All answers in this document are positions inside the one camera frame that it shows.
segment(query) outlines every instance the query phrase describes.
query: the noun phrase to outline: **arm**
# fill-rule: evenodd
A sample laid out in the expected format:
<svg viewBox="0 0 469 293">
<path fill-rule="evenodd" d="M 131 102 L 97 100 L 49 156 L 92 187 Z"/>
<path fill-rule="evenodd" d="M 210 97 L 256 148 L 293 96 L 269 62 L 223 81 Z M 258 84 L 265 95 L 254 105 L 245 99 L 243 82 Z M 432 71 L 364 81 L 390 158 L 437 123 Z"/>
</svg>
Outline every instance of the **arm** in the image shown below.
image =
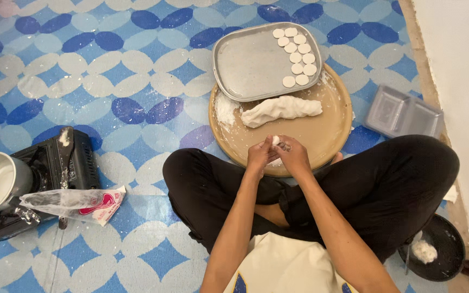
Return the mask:
<svg viewBox="0 0 469 293">
<path fill-rule="evenodd" d="M 277 158 L 272 136 L 249 149 L 247 169 L 211 251 L 200 293 L 223 292 L 247 255 L 258 183 L 265 165 Z"/>
<path fill-rule="evenodd" d="M 374 252 L 319 186 L 305 147 L 294 138 L 281 139 L 290 145 L 290 151 L 275 150 L 300 185 L 338 273 L 361 293 L 399 292 Z"/>
</svg>

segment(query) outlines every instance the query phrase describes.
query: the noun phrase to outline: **blue patterned mat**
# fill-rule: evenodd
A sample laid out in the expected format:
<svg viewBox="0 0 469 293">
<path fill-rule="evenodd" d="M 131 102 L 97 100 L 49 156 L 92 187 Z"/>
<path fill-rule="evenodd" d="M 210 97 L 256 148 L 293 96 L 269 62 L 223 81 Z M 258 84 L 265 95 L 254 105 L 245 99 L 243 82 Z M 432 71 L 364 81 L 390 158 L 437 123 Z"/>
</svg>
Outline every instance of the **blue patterned mat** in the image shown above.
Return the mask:
<svg viewBox="0 0 469 293">
<path fill-rule="evenodd" d="M 361 125 L 378 84 L 420 96 L 397 1 L 0 0 L 0 151 L 72 125 L 92 139 L 102 187 L 128 191 L 104 228 L 50 221 L 0 242 L 0 292 L 196 292 L 207 253 L 173 214 L 161 166 L 188 147 L 228 159 L 207 119 L 212 44 L 274 21 L 308 28 L 346 84 L 344 155 L 385 139 Z M 448 291 L 404 276 L 397 255 L 386 265 L 402 292 Z"/>
</svg>

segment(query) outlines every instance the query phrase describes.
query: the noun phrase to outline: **black bowl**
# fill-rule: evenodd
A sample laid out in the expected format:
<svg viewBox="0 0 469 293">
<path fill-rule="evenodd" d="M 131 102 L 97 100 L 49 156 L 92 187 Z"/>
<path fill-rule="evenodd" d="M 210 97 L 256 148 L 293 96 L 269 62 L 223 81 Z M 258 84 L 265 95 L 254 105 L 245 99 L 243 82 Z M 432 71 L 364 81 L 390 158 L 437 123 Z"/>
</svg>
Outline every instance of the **black bowl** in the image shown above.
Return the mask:
<svg viewBox="0 0 469 293">
<path fill-rule="evenodd" d="M 428 244 L 437 250 L 437 259 L 424 264 L 410 251 L 408 268 L 423 279 L 444 282 L 455 277 L 463 268 L 466 251 L 464 242 L 452 223 L 434 214 L 432 220 L 423 228 L 423 237 Z M 403 262 L 407 259 L 408 246 L 398 249 Z"/>
</svg>

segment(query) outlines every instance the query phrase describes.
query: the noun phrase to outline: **portable gas stove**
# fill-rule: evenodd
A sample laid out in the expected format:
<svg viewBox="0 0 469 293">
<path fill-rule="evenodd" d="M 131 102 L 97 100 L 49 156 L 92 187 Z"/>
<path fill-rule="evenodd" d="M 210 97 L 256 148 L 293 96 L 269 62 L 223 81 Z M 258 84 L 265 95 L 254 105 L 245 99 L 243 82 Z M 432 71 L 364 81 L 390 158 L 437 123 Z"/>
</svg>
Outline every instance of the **portable gas stove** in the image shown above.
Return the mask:
<svg viewBox="0 0 469 293">
<path fill-rule="evenodd" d="M 61 189 L 61 161 L 57 146 L 58 136 L 49 138 L 11 157 L 27 163 L 32 170 L 33 185 L 29 193 Z M 100 189 L 99 175 L 93 161 L 90 138 L 84 132 L 74 130 L 74 151 L 70 157 L 68 188 Z M 57 216 L 18 206 L 18 197 L 12 198 L 12 207 L 0 211 L 0 241 L 30 230 Z"/>
</svg>

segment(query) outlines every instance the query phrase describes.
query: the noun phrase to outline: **tan round plate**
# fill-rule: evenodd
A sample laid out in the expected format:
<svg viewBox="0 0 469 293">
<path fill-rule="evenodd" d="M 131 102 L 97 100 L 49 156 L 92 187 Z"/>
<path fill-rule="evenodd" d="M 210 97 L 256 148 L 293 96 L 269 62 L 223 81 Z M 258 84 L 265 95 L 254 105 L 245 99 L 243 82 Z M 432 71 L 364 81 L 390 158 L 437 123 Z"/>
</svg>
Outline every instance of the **tan round plate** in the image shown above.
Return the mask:
<svg viewBox="0 0 469 293">
<path fill-rule="evenodd" d="M 268 134 L 286 135 L 296 138 L 309 153 L 312 170 L 321 167 L 339 152 L 350 133 L 352 104 L 347 88 L 339 76 L 326 63 L 320 81 L 306 90 L 290 93 L 306 100 L 318 100 L 323 112 L 314 117 L 296 119 L 279 118 L 257 128 L 246 127 L 240 118 L 240 111 L 234 111 L 233 125 L 219 123 L 216 116 L 215 100 L 219 89 L 215 84 L 209 101 L 209 123 L 216 141 L 233 161 L 247 166 L 248 148 L 265 139 Z M 240 103 L 243 110 L 252 109 L 260 101 Z M 265 174 L 288 177 L 290 173 L 283 165 L 265 167 Z"/>
</svg>

